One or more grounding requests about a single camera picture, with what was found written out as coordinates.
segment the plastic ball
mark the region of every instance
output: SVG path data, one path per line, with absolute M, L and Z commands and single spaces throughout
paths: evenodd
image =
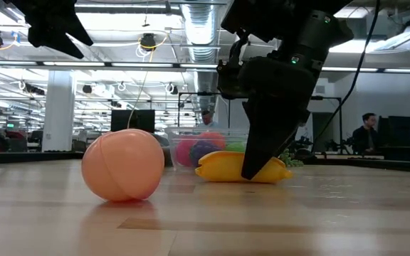
M 225 148 L 226 151 L 233 151 L 233 152 L 245 152 L 246 145 L 243 142 L 234 142 L 230 143 Z
M 158 187 L 163 170 L 162 147 L 151 134 L 138 129 L 102 135 L 82 160 L 86 185 L 109 201 L 148 198 Z
M 200 139 L 205 139 L 207 142 L 219 146 L 222 149 L 226 147 L 226 138 L 219 132 L 203 132 L 199 135 Z
M 216 146 L 211 142 L 199 141 L 192 147 L 189 157 L 191 158 L 192 165 L 194 167 L 198 167 L 200 158 L 206 156 L 207 154 L 210 154 L 211 152 L 221 150 L 221 147 Z
M 191 159 L 189 158 L 189 152 L 191 148 L 197 142 L 197 136 L 188 135 L 181 138 L 181 141 L 178 143 L 175 148 L 175 159 L 179 164 L 186 167 L 191 167 Z

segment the orange ball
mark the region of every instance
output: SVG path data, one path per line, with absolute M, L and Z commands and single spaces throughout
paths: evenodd
M 206 141 L 215 144 L 222 149 L 226 147 L 226 138 L 219 132 L 202 132 L 199 135 L 199 140 L 200 139 L 205 139 Z
M 86 185 L 109 201 L 148 198 L 158 187 L 163 170 L 161 145 L 138 129 L 102 135 L 88 147 L 82 160 Z

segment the computer monitor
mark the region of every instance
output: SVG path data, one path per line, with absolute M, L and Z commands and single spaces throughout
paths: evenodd
M 132 110 L 112 110 L 110 130 L 117 132 L 127 129 L 127 121 Z M 141 129 L 154 133 L 154 121 L 156 112 L 154 110 L 135 110 L 129 122 L 129 128 Z

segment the silver duct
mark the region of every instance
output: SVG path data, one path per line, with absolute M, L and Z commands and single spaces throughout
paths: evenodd
M 216 7 L 205 4 L 184 4 L 182 12 L 185 21 L 185 31 L 188 43 L 196 45 L 209 45 L 215 42 L 218 22 L 216 20 Z M 190 48 L 189 56 L 194 63 L 215 63 L 216 49 Z M 218 75 L 216 73 L 194 73 L 194 86 L 197 92 L 215 92 Z M 215 97 L 197 97 L 201 110 L 212 108 Z

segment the green toy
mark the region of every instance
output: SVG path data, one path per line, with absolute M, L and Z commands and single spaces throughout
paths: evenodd
M 226 146 L 224 149 L 225 151 L 233 151 L 233 152 L 245 152 L 246 150 L 246 144 L 243 142 L 234 142 L 230 143 Z

